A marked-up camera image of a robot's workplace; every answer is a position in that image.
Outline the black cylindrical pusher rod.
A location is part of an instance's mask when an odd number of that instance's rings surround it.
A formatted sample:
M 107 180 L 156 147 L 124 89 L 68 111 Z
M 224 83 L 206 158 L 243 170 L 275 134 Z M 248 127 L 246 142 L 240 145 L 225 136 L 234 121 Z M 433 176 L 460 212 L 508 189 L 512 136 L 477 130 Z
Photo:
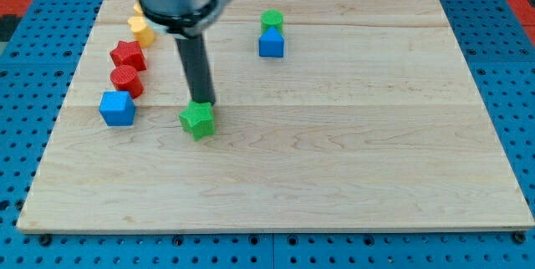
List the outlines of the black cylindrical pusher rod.
M 196 103 L 216 103 L 206 45 L 200 34 L 194 38 L 176 38 L 183 71 L 191 95 Z

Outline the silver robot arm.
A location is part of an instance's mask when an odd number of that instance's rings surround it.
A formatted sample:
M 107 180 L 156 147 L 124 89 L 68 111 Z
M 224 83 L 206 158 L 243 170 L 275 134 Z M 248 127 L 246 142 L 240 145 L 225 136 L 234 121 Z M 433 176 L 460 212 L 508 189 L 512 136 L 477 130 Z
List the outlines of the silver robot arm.
M 191 99 L 216 103 L 203 33 L 231 0 L 138 0 L 146 22 L 175 39 Z

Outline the yellow block behind arm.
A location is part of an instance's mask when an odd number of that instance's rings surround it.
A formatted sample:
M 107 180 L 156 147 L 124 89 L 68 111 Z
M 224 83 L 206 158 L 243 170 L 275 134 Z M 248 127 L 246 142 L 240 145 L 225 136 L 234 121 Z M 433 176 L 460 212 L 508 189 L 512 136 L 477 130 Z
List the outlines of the yellow block behind arm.
M 135 16 L 143 16 L 143 10 L 141 8 L 141 5 L 136 2 L 135 5 L 133 6 L 133 10 L 134 10 L 134 13 L 135 13 Z

